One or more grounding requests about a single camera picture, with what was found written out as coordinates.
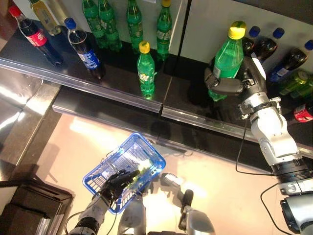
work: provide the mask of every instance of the coca-cola bottle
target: coca-cola bottle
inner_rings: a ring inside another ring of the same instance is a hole
[[[285,119],[288,125],[295,123],[305,123],[313,120],[313,107],[312,102],[303,104],[295,108],[290,113],[287,113]]]
[[[61,55],[52,47],[42,29],[39,29],[31,19],[26,18],[17,6],[11,6],[8,11],[17,20],[22,34],[52,65],[62,64]]]

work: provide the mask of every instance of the red label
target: red label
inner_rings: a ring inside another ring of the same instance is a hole
[[[296,108],[293,115],[298,122],[308,122],[313,120],[313,116],[306,110],[305,104]]]
[[[26,37],[26,38],[30,41],[30,43],[34,47],[41,47],[48,41],[48,39],[44,36],[42,29],[40,29],[34,35],[31,35],[31,36]]]

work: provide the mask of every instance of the blue shopping basket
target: blue shopping basket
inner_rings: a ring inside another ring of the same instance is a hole
[[[130,172],[141,170],[140,177],[123,190],[116,203],[109,209],[113,214],[121,213],[135,195],[165,168],[165,165],[165,159],[156,149],[141,134],[133,133],[83,178],[83,184],[92,194],[96,194],[107,179],[120,170]]]

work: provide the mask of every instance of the yellow bottle cap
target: yellow bottle cap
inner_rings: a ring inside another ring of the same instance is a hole
[[[171,5],[171,0],[162,0],[162,6],[169,7]]]
[[[141,41],[139,43],[139,51],[142,54],[147,54],[150,51],[150,44],[147,41]]]
[[[231,27],[229,28],[228,31],[228,36],[231,39],[241,39],[244,37],[246,32],[246,23],[243,21],[235,21],[234,23],[231,24]]]

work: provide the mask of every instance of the red bottle cap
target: red bottle cap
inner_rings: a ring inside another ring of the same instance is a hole
[[[22,13],[21,10],[17,6],[10,6],[8,11],[14,17],[17,17]]]

